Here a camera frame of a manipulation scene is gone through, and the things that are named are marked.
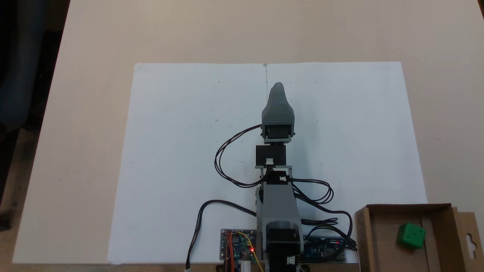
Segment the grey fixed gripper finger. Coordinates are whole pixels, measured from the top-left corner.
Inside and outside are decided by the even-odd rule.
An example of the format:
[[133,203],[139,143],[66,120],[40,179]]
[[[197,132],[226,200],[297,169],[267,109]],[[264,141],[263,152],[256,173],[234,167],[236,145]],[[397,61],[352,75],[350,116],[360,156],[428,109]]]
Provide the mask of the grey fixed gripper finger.
[[295,124],[295,114],[285,94],[284,85],[277,82],[271,88],[267,104],[262,111],[262,125]]

